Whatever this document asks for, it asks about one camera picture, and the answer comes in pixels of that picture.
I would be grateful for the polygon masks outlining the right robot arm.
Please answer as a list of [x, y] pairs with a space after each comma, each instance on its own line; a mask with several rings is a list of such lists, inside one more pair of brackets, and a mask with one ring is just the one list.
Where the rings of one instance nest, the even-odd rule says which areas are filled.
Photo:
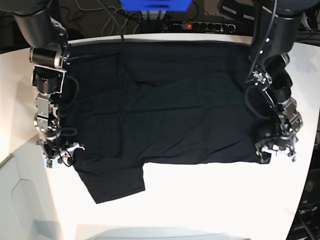
[[73, 153], [81, 145], [69, 142], [73, 127], [62, 127], [61, 118], [75, 102], [79, 93], [78, 81], [67, 75], [65, 66], [70, 56], [68, 32], [61, 19], [57, 0], [2, 0], [0, 9], [11, 13], [29, 44], [29, 61], [33, 64], [32, 86], [38, 91], [35, 99], [34, 127], [42, 138], [45, 168], [57, 164], [70, 167]]

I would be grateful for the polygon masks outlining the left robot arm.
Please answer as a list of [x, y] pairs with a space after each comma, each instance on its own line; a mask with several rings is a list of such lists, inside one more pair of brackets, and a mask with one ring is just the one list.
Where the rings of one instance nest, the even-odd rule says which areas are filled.
[[[281, 153], [296, 160], [297, 133], [303, 126], [297, 102], [292, 98], [292, 80], [286, 71], [304, 12], [318, 6], [318, 0], [255, 0], [253, 38], [250, 46], [250, 69], [246, 78], [251, 86], [245, 91], [250, 111], [266, 121], [256, 131], [254, 143], [261, 163]], [[249, 92], [257, 89], [272, 110], [262, 115], [249, 102]]]

